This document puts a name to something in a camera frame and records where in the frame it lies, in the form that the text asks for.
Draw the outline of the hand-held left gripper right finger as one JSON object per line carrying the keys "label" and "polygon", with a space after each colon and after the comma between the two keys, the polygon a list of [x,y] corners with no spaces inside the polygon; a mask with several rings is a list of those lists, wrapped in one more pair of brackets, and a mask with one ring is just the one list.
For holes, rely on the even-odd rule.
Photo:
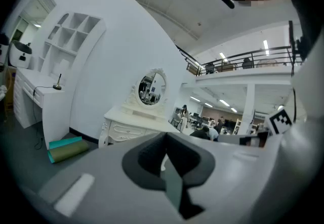
{"label": "hand-held left gripper right finger", "polygon": [[178,211],[184,219],[190,219],[204,211],[194,204],[189,189],[202,186],[215,168],[215,158],[207,150],[182,138],[179,133],[166,133],[166,154],[181,178]]}

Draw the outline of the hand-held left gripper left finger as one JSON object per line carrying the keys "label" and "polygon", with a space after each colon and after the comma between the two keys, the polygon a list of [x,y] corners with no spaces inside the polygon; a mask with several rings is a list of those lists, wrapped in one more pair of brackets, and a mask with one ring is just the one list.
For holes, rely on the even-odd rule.
{"label": "hand-held left gripper left finger", "polygon": [[143,189],[166,190],[166,182],[160,177],[161,165],[167,154],[165,135],[164,132],[156,134],[128,150],[123,156],[124,173]]}

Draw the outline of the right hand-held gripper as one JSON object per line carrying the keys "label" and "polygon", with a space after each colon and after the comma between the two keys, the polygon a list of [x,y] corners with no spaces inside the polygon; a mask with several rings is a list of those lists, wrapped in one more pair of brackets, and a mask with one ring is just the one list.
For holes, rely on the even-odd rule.
{"label": "right hand-held gripper", "polygon": [[239,138],[243,146],[263,148],[270,137],[283,134],[293,125],[284,108],[268,115],[264,124],[257,126],[256,133]]}

